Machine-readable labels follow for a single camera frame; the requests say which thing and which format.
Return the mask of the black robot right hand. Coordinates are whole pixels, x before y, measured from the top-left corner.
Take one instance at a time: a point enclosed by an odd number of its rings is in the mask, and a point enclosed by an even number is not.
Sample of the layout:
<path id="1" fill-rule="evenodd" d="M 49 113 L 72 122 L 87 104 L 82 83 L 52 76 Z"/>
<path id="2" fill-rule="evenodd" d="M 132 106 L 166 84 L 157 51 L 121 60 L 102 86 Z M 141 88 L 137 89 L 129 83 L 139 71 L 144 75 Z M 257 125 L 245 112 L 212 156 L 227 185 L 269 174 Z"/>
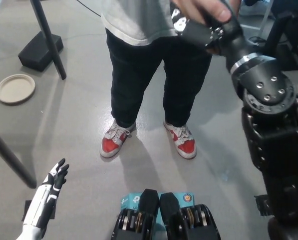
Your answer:
<path id="1" fill-rule="evenodd" d="M 185 17 L 173 2 L 170 3 L 170 13 L 176 34 L 203 49 L 212 50 L 221 56 L 246 55 L 253 49 L 234 14 L 228 21 L 219 22 L 205 13 L 206 24 L 201 24 Z"/>

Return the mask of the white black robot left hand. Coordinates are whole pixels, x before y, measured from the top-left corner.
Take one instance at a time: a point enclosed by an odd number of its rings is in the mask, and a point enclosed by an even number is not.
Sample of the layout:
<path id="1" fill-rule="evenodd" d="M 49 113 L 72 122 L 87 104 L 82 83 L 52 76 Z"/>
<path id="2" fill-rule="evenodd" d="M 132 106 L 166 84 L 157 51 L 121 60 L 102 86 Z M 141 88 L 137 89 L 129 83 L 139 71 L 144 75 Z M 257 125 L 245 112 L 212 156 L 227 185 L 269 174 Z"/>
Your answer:
<path id="1" fill-rule="evenodd" d="M 69 164 L 61 159 L 49 171 L 38 187 L 23 220 L 24 225 L 45 229 L 56 206 L 59 193 L 66 182 Z"/>

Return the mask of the person right hand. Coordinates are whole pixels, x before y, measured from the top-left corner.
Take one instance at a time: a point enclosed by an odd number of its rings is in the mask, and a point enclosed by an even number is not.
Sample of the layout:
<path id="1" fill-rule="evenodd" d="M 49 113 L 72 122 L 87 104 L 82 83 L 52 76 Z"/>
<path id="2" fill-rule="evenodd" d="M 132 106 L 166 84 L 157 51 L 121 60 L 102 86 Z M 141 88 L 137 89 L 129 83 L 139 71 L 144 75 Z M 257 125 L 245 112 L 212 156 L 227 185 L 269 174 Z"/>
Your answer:
<path id="1" fill-rule="evenodd" d="M 208 14 L 221 23 L 230 20 L 231 10 L 220 0 L 173 0 L 172 1 L 188 19 L 205 24 Z"/>

